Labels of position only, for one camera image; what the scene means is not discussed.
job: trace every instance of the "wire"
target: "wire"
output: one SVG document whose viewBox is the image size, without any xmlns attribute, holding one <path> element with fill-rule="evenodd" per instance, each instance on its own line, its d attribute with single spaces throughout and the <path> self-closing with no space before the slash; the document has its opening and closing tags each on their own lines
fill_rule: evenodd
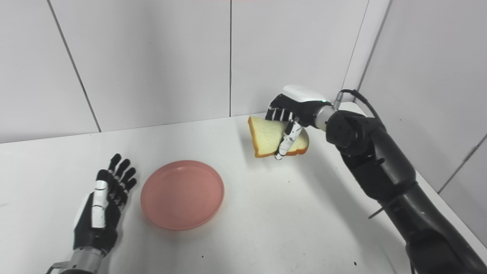
<svg viewBox="0 0 487 274">
<path fill-rule="evenodd" d="M 51 272 L 52 272 L 53 270 L 54 270 L 54 267 L 50 267 L 50 268 L 47 270 L 46 274 L 51 274 Z"/>
<path fill-rule="evenodd" d="M 375 118 L 377 118 L 380 122 L 382 122 L 382 120 L 380 119 L 379 117 L 379 114 L 377 114 L 377 112 L 375 111 L 374 107 L 369 103 L 369 101 L 362 95 L 360 94 L 357 90 L 351 90 L 351 89 L 344 89 L 344 90 L 341 90 L 340 92 L 343 92 L 343 93 L 350 93 L 351 95 L 355 96 L 359 101 L 361 101 L 362 103 L 364 103 L 367 108 L 369 108 L 369 110 L 372 112 L 372 114 L 374 115 Z"/>
</svg>

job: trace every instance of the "panel seam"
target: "panel seam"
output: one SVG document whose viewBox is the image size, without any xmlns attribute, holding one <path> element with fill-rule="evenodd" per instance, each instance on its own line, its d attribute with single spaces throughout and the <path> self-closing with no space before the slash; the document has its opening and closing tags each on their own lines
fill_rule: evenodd
<svg viewBox="0 0 487 274">
<path fill-rule="evenodd" d="M 232 117 L 232 0 L 230 0 L 230 72 L 229 72 L 229 108 L 228 116 Z"/>
<path fill-rule="evenodd" d="M 455 178 L 457 173 L 463 168 L 465 163 L 468 160 L 470 160 L 470 158 L 474 155 L 474 153 L 479 149 L 479 147 L 484 143 L 486 139 L 487 139 L 487 134 L 485 134 L 484 137 L 480 140 L 480 142 L 476 146 L 474 146 L 472 150 L 470 150 L 470 152 L 467 154 L 467 156 L 462 161 L 462 163 L 457 167 L 457 169 L 453 172 L 453 174 L 447 179 L 445 184 L 436 193 L 440 194 L 445 189 L 445 187 L 451 182 L 451 180 L 453 180 L 453 178 Z"/>
<path fill-rule="evenodd" d="M 76 67 L 75 60 L 73 59 L 73 55 L 71 55 L 71 51 L 69 50 L 68 43 L 66 42 L 66 38 L 64 37 L 64 34 L 61 30 L 61 25 L 59 25 L 59 21 L 57 20 L 56 13 L 54 12 L 53 5 L 51 4 L 51 0 L 47 0 L 47 4 L 49 5 L 49 9 L 51 10 L 51 13 L 54 17 L 54 21 L 56 22 L 57 30 L 59 31 L 59 34 L 61 35 L 61 39 L 64 43 L 64 47 L 66 48 L 66 51 L 68 52 L 69 60 L 71 61 L 71 65 L 73 65 L 73 69 L 75 70 L 76 77 L 78 78 L 79 84 L 81 85 L 81 89 L 83 90 L 83 94 L 85 96 L 86 102 L 88 103 L 88 107 L 90 108 L 91 114 L 93 116 L 94 122 L 96 124 L 96 127 L 98 129 L 98 132 L 101 132 L 100 124 L 98 123 L 98 119 L 96 118 L 96 115 L 94 113 L 93 107 L 90 102 L 90 98 L 88 97 L 88 94 L 86 93 L 85 86 L 83 84 L 83 81 L 81 80 L 81 77 L 79 76 L 78 68 Z"/>
<path fill-rule="evenodd" d="M 358 37 L 360 36 L 360 32 L 362 30 L 362 25 L 364 23 L 365 14 L 367 14 L 367 8 L 369 8 L 370 0 L 367 1 L 367 5 L 365 6 L 364 16 L 362 17 L 362 22 L 360 22 L 360 27 L 358 28 L 357 38 L 355 39 L 354 48 L 352 49 L 352 55 L 350 55 L 350 60 L 348 61 L 347 71 L 345 72 L 345 77 L 343 78 L 343 83 L 341 84 L 341 89 L 343 89 L 343 85 L 345 85 L 345 80 L 347 79 L 348 71 L 350 69 L 350 64 L 352 63 L 352 59 L 354 58 L 355 47 L 357 46 Z"/>
<path fill-rule="evenodd" d="M 387 9 L 384 14 L 384 18 L 382 19 L 382 22 L 380 23 L 379 31 L 377 32 L 377 36 L 375 37 L 374 44 L 372 45 L 372 50 L 370 51 L 369 58 L 367 59 L 367 63 L 365 64 L 364 71 L 362 73 L 362 77 L 360 78 L 360 82 L 358 83 L 357 91 L 360 92 L 360 88 L 362 87 L 362 83 L 364 81 L 365 75 L 367 74 L 367 70 L 369 69 L 370 61 L 372 60 L 372 56 L 374 55 L 375 48 L 377 47 L 377 43 L 379 41 L 380 35 L 382 33 L 382 29 L 384 28 L 384 24 L 386 23 L 387 15 L 389 15 L 389 11 L 391 10 L 391 6 L 394 0 L 389 0 L 389 3 L 387 4 Z"/>
</svg>

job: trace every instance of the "pink plate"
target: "pink plate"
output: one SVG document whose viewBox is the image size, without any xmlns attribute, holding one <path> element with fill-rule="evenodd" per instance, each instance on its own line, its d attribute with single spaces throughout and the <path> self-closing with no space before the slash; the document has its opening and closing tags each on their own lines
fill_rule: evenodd
<svg viewBox="0 0 487 274">
<path fill-rule="evenodd" d="M 224 193 L 222 178 L 212 167 L 183 160 L 152 173 L 142 188 L 140 202 L 146 216 L 156 225 L 186 230 L 215 216 Z"/>
</svg>

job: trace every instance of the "bread slice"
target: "bread slice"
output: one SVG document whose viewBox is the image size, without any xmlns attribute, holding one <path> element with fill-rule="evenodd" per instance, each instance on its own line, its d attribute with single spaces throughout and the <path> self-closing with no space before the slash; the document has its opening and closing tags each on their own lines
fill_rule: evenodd
<svg viewBox="0 0 487 274">
<path fill-rule="evenodd" d="M 282 134 L 286 129 L 287 122 L 268 121 L 259 117 L 250 116 L 248 118 L 248 125 L 250 126 L 250 133 L 252 134 L 255 157 L 262 158 L 274 155 L 281 142 Z M 308 146 L 308 133 L 303 128 L 300 135 L 291 146 L 291 149 L 286 153 L 286 156 L 304 154 L 306 150 L 308 150 Z"/>
</svg>

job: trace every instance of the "tabletop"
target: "tabletop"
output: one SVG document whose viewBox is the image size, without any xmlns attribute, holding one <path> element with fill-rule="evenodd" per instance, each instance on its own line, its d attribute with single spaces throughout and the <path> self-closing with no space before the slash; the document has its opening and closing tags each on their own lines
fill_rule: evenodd
<svg viewBox="0 0 487 274">
<path fill-rule="evenodd" d="M 354 103 L 340 108 L 361 112 Z M 325 133 L 308 128 L 304 155 L 255 158 L 248 116 L 0 144 L 0 265 L 44 273 L 72 254 L 75 215 L 115 153 L 139 183 L 119 239 L 99 273 L 410 273 L 404 241 L 343 164 Z M 144 216 L 140 193 L 159 167 L 190 159 L 212 166 L 225 197 L 208 223 L 183 232 Z M 418 182 L 480 257 L 487 249 L 434 190 Z"/>
</svg>

